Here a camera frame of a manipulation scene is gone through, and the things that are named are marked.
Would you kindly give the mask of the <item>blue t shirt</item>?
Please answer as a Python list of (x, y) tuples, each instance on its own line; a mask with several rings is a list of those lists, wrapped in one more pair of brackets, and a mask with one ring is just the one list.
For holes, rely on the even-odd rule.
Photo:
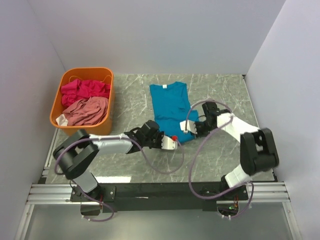
[(182, 144), (194, 140), (191, 133), (184, 133), (180, 127), (180, 122), (186, 119), (196, 121), (199, 117), (197, 110), (189, 112), (187, 84), (178, 81), (169, 85), (151, 84), (149, 90), (154, 120), (159, 129), (169, 137), (176, 136)]

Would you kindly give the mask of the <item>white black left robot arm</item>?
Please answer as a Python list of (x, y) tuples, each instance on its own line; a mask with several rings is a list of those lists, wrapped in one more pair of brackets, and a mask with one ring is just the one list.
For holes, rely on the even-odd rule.
[(77, 184), (88, 201), (103, 199), (100, 184), (88, 170), (94, 158), (107, 154), (132, 154), (144, 147), (174, 150), (176, 144), (153, 120), (118, 135), (94, 135), (80, 129), (54, 150), (54, 171)]

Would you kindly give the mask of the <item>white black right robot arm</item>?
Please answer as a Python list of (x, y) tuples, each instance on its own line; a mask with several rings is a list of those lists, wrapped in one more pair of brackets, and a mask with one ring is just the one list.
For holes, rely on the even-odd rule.
[[(219, 187), (219, 193), (203, 196), (195, 192), (192, 186), (192, 171), (197, 157), (209, 138), (223, 130), (240, 143), (240, 165), (225, 176), (225, 184)], [(230, 200), (237, 194), (237, 188), (251, 183), (251, 176), (265, 172), (279, 165), (279, 156), (272, 131), (268, 128), (257, 128), (229, 113), (229, 120), (213, 129), (198, 147), (189, 167), (188, 186), (191, 192), (200, 199), (213, 200), (222, 197)]]

